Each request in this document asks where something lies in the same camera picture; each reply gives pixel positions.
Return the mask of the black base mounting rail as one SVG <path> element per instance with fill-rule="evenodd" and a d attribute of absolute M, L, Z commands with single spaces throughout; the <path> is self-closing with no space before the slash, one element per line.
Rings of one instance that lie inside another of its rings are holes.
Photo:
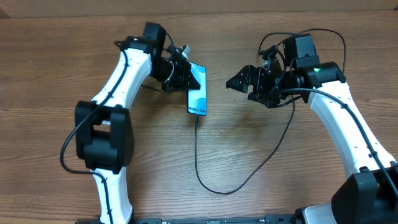
<path fill-rule="evenodd" d="M 273 214 L 264 217 L 238 217 L 238 218 L 186 218 L 186 219 L 161 219 L 140 218 L 128 221 L 128 224 L 294 224 L 297 221 L 294 214 Z"/>

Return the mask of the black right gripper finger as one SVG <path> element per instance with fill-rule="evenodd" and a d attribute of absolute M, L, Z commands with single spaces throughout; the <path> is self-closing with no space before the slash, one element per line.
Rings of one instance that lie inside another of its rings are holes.
<path fill-rule="evenodd" d="M 255 92 L 251 92 L 250 94 L 248 94 L 248 100 L 258 102 L 267 108 L 274 107 L 274 102 L 269 96 L 258 94 Z"/>
<path fill-rule="evenodd" d="M 253 65 L 245 65 L 235 76 L 226 82 L 226 88 L 231 88 L 242 93 L 247 93 L 249 85 L 257 86 L 260 68 Z"/>

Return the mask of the Samsung Galaxy S24+ smartphone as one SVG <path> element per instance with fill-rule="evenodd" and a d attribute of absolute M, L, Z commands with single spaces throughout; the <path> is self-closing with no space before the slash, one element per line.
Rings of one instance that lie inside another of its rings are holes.
<path fill-rule="evenodd" d="M 206 68 L 191 62 L 193 77 L 199 82 L 199 90 L 188 90 L 187 112 L 199 116 L 206 116 Z"/>

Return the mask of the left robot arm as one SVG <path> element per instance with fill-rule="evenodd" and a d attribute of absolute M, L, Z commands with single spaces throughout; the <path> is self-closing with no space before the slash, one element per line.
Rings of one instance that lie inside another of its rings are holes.
<path fill-rule="evenodd" d="M 160 24 L 148 22 L 141 36 L 117 41 L 119 61 L 108 82 L 75 107 L 76 154 L 95 178 L 101 204 L 96 223 L 134 221 L 126 177 L 134 153 L 129 110 L 147 77 L 160 82 L 162 91 L 187 92 L 188 113 L 206 115 L 206 69 L 189 62 L 189 46 L 165 47 L 168 37 Z"/>

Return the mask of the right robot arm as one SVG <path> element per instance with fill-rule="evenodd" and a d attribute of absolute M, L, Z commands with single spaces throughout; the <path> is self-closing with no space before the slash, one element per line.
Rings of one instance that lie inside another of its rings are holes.
<path fill-rule="evenodd" d="M 321 62 L 309 31 L 289 33 L 260 50 L 261 67 L 247 65 L 226 87 L 268 108 L 303 100 L 321 119 L 345 170 L 331 200 L 269 215 L 267 223 L 396 223 L 397 161 L 373 135 L 353 100 L 344 68 Z"/>

